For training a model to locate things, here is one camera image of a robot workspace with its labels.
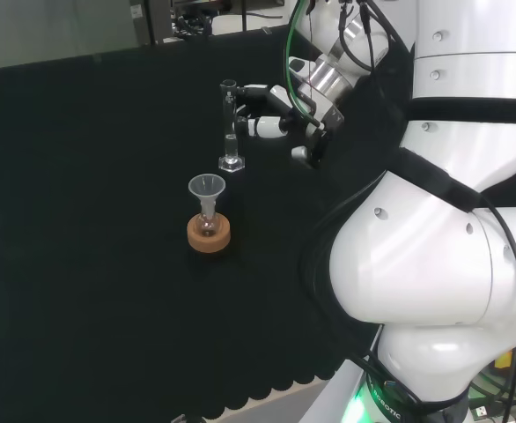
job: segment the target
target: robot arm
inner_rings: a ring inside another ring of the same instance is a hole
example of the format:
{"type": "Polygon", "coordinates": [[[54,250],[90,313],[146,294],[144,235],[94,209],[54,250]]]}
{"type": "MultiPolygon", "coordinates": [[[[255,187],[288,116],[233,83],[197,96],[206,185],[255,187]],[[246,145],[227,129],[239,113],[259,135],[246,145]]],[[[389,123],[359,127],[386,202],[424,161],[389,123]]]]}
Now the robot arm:
{"type": "MultiPolygon", "coordinates": [[[[415,0],[401,0],[393,2],[389,6],[383,2],[381,6],[389,16],[391,21],[403,21],[404,17],[414,16],[415,0]]],[[[301,106],[310,113],[314,119],[321,123],[319,128],[312,124],[307,124],[299,120],[299,113],[292,110],[285,90],[277,86],[272,97],[279,99],[289,110],[277,112],[281,115],[279,120],[272,116],[261,118],[260,111],[256,114],[242,117],[241,127],[244,133],[250,137],[284,137],[288,131],[303,130],[305,132],[305,145],[293,150],[294,158],[316,167],[325,151],[329,139],[338,131],[344,122],[344,116],[338,109],[338,105],[354,89],[358,80],[370,74],[369,70],[358,66],[349,56],[347,56],[341,40],[345,40],[348,49],[361,63],[370,63],[370,50],[368,48],[367,37],[362,24],[358,5],[351,0],[346,10],[352,13],[344,18],[342,4],[337,1],[319,1],[314,4],[311,12],[311,25],[309,19],[301,17],[297,23],[297,30],[321,51],[321,55],[314,63],[292,57],[290,59],[290,72],[293,79],[297,82],[298,101],[301,106]],[[340,36],[339,25],[343,28],[343,36],[340,36]]],[[[412,26],[399,25],[401,28],[412,26]]],[[[412,45],[414,32],[406,31],[400,36],[412,45]]],[[[386,55],[389,47],[389,39],[386,31],[375,20],[371,24],[371,38],[375,63],[386,55]]],[[[255,99],[239,99],[239,103],[251,103],[255,99]]]]}

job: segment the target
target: black tablecloth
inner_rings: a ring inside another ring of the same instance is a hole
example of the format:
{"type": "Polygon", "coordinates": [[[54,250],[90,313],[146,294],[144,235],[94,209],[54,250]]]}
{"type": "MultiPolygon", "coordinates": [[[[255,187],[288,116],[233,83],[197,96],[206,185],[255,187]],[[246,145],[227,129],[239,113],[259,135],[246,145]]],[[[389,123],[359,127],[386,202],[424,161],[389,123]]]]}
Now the black tablecloth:
{"type": "MultiPolygon", "coordinates": [[[[231,245],[201,256],[186,239],[199,209],[188,181],[219,172],[218,84],[279,83],[283,39],[0,70],[0,422],[212,418],[337,369],[296,260],[401,139],[371,85],[343,106],[320,171],[291,163],[290,145],[245,143],[247,167],[223,174],[217,204],[231,245]]],[[[398,109],[407,62],[392,51],[380,74],[398,109]]],[[[359,344],[371,335],[358,325],[359,344]]]]}

